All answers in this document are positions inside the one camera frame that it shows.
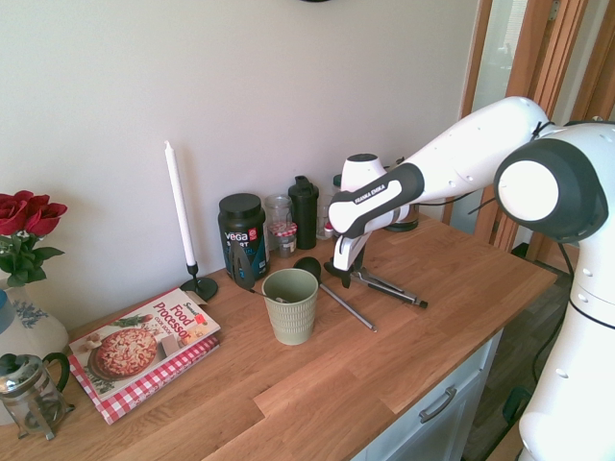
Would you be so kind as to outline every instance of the black shaker bottle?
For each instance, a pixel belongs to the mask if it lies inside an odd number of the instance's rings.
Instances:
[[[316,246],[318,187],[305,176],[296,176],[295,182],[288,187],[288,196],[292,201],[292,220],[297,225],[297,248],[309,250]]]

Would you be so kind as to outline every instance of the white cabinet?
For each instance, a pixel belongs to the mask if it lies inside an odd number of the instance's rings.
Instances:
[[[458,461],[500,331],[361,451],[353,461]]]

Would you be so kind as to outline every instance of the green cup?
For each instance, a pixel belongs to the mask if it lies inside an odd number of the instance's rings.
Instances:
[[[288,346],[305,343],[314,328],[318,280],[303,269],[282,269],[262,283],[276,339]],[[281,298],[287,303],[279,303]]]

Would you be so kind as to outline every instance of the wooden countertop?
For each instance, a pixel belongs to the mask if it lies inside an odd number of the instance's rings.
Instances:
[[[289,259],[273,257],[271,269],[305,255],[324,262],[332,250],[331,240],[319,242]],[[64,395],[77,408],[56,439],[17,440],[14,425],[0,427],[0,458],[349,459],[555,280],[425,216],[412,232],[375,232],[364,263],[429,307],[359,284],[344,289],[323,270],[323,282],[378,332],[320,290],[312,336],[285,346],[263,298],[218,271],[209,276],[219,291],[207,307],[222,327],[218,351],[111,426],[71,377]]]

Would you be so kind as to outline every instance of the black candle holder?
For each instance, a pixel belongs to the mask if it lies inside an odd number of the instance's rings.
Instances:
[[[188,273],[192,275],[192,280],[187,281],[180,286],[180,288],[184,291],[195,292],[203,301],[211,299],[218,291],[218,284],[207,277],[197,278],[196,275],[199,272],[199,265],[196,262],[192,266],[186,264],[185,267],[187,267]]]

